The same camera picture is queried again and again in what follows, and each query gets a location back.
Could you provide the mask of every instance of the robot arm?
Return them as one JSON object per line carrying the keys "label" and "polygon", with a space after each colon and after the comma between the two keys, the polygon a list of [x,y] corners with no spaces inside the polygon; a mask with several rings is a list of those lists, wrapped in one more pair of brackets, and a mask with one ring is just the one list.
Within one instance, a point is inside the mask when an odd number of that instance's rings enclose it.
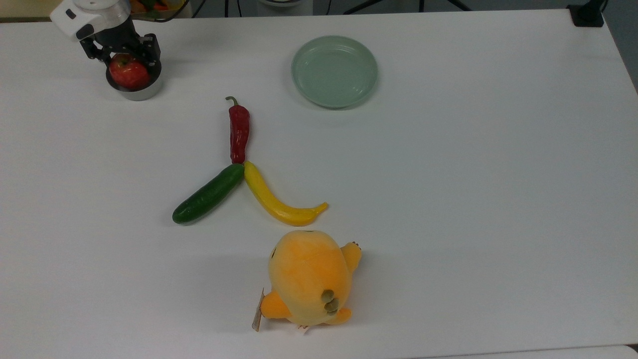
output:
{"label": "robot arm", "polygon": [[89,59],[108,66],[111,53],[125,53],[155,66],[160,61],[157,38],[138,35],[130,12],[128,0],[63,0],[50,17],[69,39],[80,42]]}

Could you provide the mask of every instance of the bowl of fruit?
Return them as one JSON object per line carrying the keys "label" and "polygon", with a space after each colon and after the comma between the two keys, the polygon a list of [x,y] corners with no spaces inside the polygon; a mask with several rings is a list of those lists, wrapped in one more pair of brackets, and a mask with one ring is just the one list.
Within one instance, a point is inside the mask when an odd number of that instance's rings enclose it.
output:
{"label": "bowl of fruit", "polygon": [[146,100],[161,89],[161,63],[146,66],[132,55],[116,54],[108,64],[107,81],[129,100]]}

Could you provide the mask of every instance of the cable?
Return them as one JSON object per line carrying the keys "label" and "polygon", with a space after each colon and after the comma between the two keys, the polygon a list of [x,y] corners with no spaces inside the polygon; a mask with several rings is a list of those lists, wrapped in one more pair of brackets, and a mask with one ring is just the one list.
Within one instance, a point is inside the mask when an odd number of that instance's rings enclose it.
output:
{"label": "cable", "polygon": [[467,7],[465,4],[463,4],[462,2],[460,2],[459,0],[447,0],[450,2],[450,4],[456,6],[457,8],[463,10],[463,11],[472,11],[472,9],[470,9],[469,7]]}
{"label": "cable", "polygon": [[352,13],[355,13],[355,12],[359,11],[359,10],[363,10],[363,9],[365,9],[365,8],[367,8],[368,6],[372,6],[372,5],[376,4],[376,3],[379,3],[379,2],[381,2],[381,1],[383,1],[383,0],[367,0],[367,1],[366,1],[365,3],[363,3],[363,4],[357,5],[357,6],[353,7],[352,9],[346,10],[346,11],[343,13],[343,15],[350,15],[350,14],[352,14]]}
{"label": "cable", "polygon": [[193,13],[193,16],[191,16],[191,19],[194,19],[197,14],[199,13],[199,11],[202,9],[202,6],[206,3],[206,0],[202,0],[202,2],[200,3],[200,6],[197,6],[197,10],[195,10],[195,12]]}
{"label": "cable", "polygon": [[185,0],[185,2],[182,4],[182,6],[180,6],[179,9],[177,9],[177,11],[175,11],[175,13],[173,15],[171,15],[171,16],[165,18],[165,19],[155,19],[155,20],[153,20],[153,22],[167,22],[167,21],[173,20],[176,16],[179,15],[180,12],[182,12],[182,10],[186,7],[186,5],[188,5],[188,1],[189,0]]}

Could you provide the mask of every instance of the tag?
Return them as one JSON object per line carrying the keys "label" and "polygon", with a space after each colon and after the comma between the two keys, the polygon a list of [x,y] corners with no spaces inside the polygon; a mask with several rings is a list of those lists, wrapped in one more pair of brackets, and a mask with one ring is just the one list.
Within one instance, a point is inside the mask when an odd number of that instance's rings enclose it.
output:
{"label": "tag", "polygon": [[255,311],[255,318],[253,318],[253,329],[256,332],[259,332],[259,326],[262,324],[262,302],[263,302],[263,288],[262,288],[262,296],[259,297],[259,304],[257,305],[257,310]]}
{"label": "tag", "polygon": [[300,331],[301,334],[305,334],[309,328],[310,328],[309,325],[300,325],[297,327],[297,330]]}

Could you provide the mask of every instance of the orange plush toy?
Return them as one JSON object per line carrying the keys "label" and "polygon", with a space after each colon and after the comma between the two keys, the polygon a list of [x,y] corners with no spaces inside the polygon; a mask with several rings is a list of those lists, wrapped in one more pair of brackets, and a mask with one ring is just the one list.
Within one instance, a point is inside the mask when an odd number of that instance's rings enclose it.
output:
{"label": "orange plush toy", "polygon": [[352,315],[344,304],[359,259],[361,249],[354,242],[339,248],[321,231],[286,234],[268,263],[272,291],[263,298],[263,316],[300,326],[345,323]]}

